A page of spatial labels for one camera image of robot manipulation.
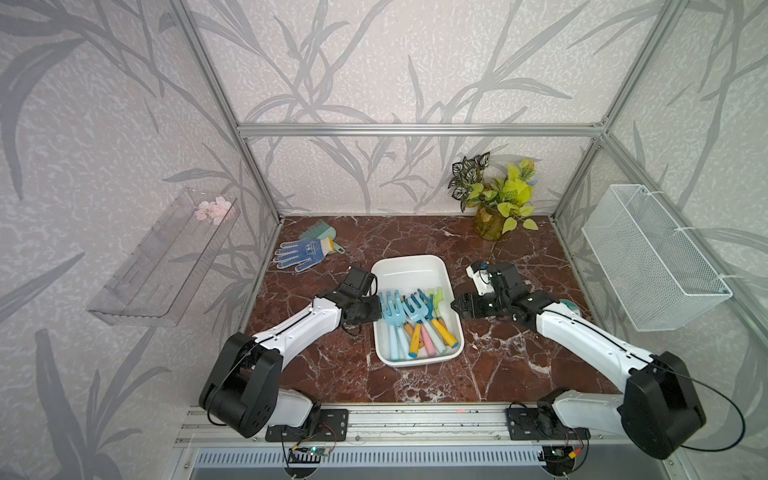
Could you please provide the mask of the white storage box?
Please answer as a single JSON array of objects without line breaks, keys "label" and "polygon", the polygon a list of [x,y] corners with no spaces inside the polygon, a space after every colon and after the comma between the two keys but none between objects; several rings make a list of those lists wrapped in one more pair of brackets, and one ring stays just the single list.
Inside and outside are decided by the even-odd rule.
[{"label": "white storage box", "polygon": [[[390,356],[388,325],[382,318],[374,323],[373,332],[376,354],[383,363],[393,368],[415,367],[447,362],[462,353],[465,339],[460,318],[450,306],[450,303],[454,300],[454,295],[450,278],[442,259],[434,255],[382,259],[373,265],[371,273],[376,276],[378,298],[380,292],[394,292],[397,290],[402,302],[404,296],[410,296],[411,294],[415,294],[420,299],[417,292],[418,289],[421,289],[427,296],[431,297],[430,291],[436,291],[440,287],[444,295],[444,300],[439,304],[440,314],[447,329],[458,341],[458,345],[453,348],[445,345],[447,350],[442,356],[437,354],[435,357],[429,357],[424,346],[422,346],[416,358],[411,358],[410,360],[401,359],[395,362],[391,360]],[[404,324],[404,329],[411,340],[413,329],[407,321]]]}]

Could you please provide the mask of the blue rake pink handle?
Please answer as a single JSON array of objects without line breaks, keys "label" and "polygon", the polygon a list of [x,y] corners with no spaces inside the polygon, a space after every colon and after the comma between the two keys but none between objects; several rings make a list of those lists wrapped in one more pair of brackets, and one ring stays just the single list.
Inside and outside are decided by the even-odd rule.
[{"label": "blue rake pink handle", "polygon": [[422,321],[416,322],[414,327],[414,333],[418,334],[420,341],[424,345],[427,355],[429,357],[435,357],[437,355],[437,350],[431,340],[431,337],[429,336],[428,332],[425,330],[425,327]]}]

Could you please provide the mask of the teal rake white handle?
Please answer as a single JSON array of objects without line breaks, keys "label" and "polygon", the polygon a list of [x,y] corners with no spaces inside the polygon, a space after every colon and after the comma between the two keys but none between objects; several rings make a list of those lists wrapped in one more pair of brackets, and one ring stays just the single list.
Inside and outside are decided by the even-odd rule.
[{"label": "teal rake white handle", "polygon": [[418,295],[424,305],[427,308],[427,313],[424,315],[424,325],[426,327],[426,330],[432,340],[433,345],[435,346],[435,349],[437,351],[437,354],[442,356],[445,354],[447,348],[445,344],[443,343],[439,333],[434,328],[432,321],[434,320],[434,307],[433,307],[433,301],[430,296],[427,296],[421,289],[417,290]]}]

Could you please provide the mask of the light blue hand rake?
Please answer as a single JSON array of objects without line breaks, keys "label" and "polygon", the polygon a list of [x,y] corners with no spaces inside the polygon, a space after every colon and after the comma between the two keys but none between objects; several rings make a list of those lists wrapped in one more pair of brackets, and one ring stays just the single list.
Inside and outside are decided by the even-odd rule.
[{"label": "light blue hand rake", "polygon": [[394,313],[394,303],[392,300],[392,292],[384,291],[379,293],[381,301],[382,318],[388,325],[389,331],[389,343],[390,343],[390,356],[392,361],[400,361],[402,359],[400,347],[398,345],[397,324]]}]

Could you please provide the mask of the teal rake light handle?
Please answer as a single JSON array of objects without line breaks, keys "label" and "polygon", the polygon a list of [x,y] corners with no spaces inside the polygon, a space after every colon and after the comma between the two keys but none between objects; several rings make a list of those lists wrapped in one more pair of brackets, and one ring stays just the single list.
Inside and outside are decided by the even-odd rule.
[{"label": "teal rake light handle", "polygon": [[387,293],[387,299],[389,301],[389,306],[391,307],[393,324],[395,327],[395,338],[397,339],[398,345],[402,352],[400,358],[402,360],[410,360],[411,340],[407,336],[404,329],[404,324],[407,321],[407,315],[401,296],[399,295],[399,292],[395,290],[394,292]]}]

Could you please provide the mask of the blue rake yellow handle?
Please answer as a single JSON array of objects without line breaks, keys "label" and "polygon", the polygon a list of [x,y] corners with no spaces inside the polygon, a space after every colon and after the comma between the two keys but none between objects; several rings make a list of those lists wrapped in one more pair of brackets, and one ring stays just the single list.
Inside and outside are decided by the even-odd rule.
[{"label": "blue rake yellow handle", "polygon": [[426,337],[423,328],[423,320],[426,315],[426,306],[415,294],[403,297],[407,322],[412,326],[413,332],[409,347],[409,356],[416,358],[422,346],[426,345]]}]

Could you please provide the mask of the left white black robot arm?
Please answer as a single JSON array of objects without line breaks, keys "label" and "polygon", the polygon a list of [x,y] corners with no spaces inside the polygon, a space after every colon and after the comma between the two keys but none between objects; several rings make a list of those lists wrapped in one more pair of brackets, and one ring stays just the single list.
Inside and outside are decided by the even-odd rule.
[{"label": "left white black robot arm", "polygon": [[254,336],[230,336],[199,397],[211,423],[228,426],[245,438],[266,427],[310,437],[319,430],[320,403],[282,389],[284,367],[307,347],[341,325],[382,318],[376,296],[353,297],[328,291],[299,313]]}]

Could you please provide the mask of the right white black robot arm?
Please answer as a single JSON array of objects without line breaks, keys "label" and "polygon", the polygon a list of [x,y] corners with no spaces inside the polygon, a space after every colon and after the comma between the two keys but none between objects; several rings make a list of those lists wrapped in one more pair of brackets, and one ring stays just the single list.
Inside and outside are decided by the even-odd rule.
[{"label": "right white black robot arm", "polygon": [[451,303],[463,319],[507,316],[565,347],[616,388],[614,394],[564,391],[551,409],[565,427],[628,438],[663,460],[703,428],[706,415],[686,364],[635,347],[584,320],[557,298],[527,288],[464,293]]}]

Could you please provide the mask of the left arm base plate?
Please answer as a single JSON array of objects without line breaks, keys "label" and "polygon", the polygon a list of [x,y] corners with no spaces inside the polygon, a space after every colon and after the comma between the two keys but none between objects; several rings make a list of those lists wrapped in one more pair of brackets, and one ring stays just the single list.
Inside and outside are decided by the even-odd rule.
[{"label": "left arm base plate", "polygon": [[314,409],[299,427],[269,426],[266,430],[265,440],[272,443],[344,441],[349,426],[349,414],[348,409]]}]

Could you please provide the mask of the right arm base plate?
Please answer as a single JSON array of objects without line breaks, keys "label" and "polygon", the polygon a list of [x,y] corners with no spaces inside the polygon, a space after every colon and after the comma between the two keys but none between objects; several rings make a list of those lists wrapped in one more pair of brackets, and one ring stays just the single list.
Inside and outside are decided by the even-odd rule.
[{"label": "right arm base plate", "polygon": [[547,402],[535,406],[520,402],[510,403],[505,410],[507,430],[511,440],[586,444],[591,433],[586,428],[565,426]]}]

